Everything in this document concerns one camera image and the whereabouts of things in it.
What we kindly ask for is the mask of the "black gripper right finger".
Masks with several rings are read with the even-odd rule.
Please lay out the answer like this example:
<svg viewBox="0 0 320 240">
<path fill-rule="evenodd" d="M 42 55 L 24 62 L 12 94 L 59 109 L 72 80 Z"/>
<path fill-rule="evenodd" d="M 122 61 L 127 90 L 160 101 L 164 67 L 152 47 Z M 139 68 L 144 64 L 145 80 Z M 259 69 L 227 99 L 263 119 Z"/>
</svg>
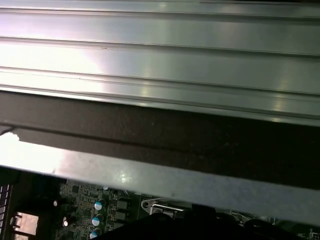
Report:
<svg viewBox="0 0 320 240">
<path fill-rule="evenodd" d="M 257 240 L 303 240 L 296 234 L 260 219 L 249 220 L 244 224 L 244 227 L 251 231 Z"/>
</svg>

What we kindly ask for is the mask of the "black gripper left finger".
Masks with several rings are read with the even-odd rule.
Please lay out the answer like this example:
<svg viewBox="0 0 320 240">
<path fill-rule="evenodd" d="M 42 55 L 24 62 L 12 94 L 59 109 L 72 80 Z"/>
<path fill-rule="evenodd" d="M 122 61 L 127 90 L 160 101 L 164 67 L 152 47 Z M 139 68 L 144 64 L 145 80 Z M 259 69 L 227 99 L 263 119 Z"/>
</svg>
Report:
<svg viewBox="0 0 320 240">
<path fill-rule="evenodd" d="M 175 218 L 154 213 L 103 235 L 105 240 L 240 240 L 243 229 L 236 222 L 218 218 L 212 207 L 193 205 Z"/>
</svg>

